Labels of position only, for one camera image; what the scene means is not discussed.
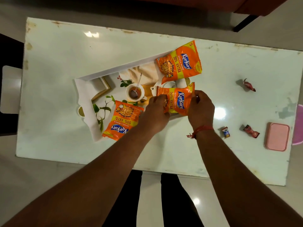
floor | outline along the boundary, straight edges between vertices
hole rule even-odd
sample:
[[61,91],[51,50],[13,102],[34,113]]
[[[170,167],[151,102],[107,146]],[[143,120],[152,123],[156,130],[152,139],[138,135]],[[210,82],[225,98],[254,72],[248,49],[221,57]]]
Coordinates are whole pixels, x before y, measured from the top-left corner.
[[[161,21],[143,15],[134,17],[125,14],[110,14],[101,8],[98,12],[79,11],[65,3],[61,8],[45,7],[45,3],[13,2],[0,0],[0,33],[24,42],[26,17],[38,17],[52,20],[69,21],[171,34],[192,38],[228,41],[276,48],[303,50],[303,0],[288,0],[266,17],[259,17],[239,33],[233,33],[228,27],[217,25],[236,25],[245,15],[207,13],[196,15],[214,23],[200,26],[196,23]],[[299,99],[303,104],[303,88]],[[71,175],[82,165],[58,163],[43,160],[22,159],[15,157],[16,136],[0,137],[0,225],[5,223],[26,204],[59,181]],[[303,215],[303,145],[294,146],[291,151],[287,186],[269,186],[298,213]],[[208,179],[180,176],[180,182],[196,204],[198,213],[206,227],[229,226],[211,181]],[[161,213],[160,175],[144,172],[137,226],[163,226]]]

hand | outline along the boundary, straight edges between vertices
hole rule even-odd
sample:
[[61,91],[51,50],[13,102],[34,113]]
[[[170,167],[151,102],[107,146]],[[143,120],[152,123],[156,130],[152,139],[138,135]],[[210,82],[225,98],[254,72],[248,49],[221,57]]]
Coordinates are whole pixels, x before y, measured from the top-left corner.
[[138,126],[156,134],[164,129],[169,122],[169,113],[164,113],[166,95],[154,96],[149,99],[145,112],[139,119]]
[[194,130],[203,125],[212,126],[214,105],[203,91],[196,90],[193,94],[188,109],[188,120]]

person's right arm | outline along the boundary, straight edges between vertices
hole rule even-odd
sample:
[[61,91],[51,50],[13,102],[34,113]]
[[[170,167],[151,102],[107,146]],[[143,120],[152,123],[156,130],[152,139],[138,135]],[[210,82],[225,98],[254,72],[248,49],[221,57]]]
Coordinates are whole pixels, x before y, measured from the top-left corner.
[[[193,129],[213,125],[214,105],[195,91],[188,112]],[[263,184],[235,156],[214,130],[196,134],[198,147],[214,190],[231,227],[303,226],[303,218]]]

kurkure logo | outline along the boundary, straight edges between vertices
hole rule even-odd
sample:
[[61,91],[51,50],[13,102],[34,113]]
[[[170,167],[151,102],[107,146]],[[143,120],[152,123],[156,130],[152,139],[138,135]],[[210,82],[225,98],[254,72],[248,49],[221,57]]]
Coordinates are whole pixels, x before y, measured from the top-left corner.
[[112,125],[111,130],[115,130],[116,132],[122,133],[122,134],[126,134],[126,132],[128,132],[128,129],[126,129],[123,126],[120,126],[118,124]]
[[191,66],[189,65],[188,55],[186,53],[181,53],[181,56],[182,56],[183,66],[186,69],[191,69]]
[[178,91],[177,106],[181,109],[184,109],[183,103],[184,103],[184,92]]

kurkure packet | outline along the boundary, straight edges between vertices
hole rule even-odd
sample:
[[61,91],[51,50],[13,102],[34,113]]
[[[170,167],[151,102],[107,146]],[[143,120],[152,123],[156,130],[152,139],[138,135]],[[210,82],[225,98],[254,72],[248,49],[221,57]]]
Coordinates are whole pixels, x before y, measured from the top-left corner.
[[118,140],[131,128],[138,124],[139,115],[144,111],[143,107],[123,103],[116,100],[114,116],[109,122],[107,129],[103,132],[103,137]]
[[191,83],[185,88],[163,88],[157,87],[157,96],[167,95],[167,104],[164,112],[179,113],[186,116],[195,91],[195,83]]
[[195,76],[202,72],[195,41],[182,45],[167,56],[156,59],[156,61],[160,71],[165,75],[162,78],[162,84]]

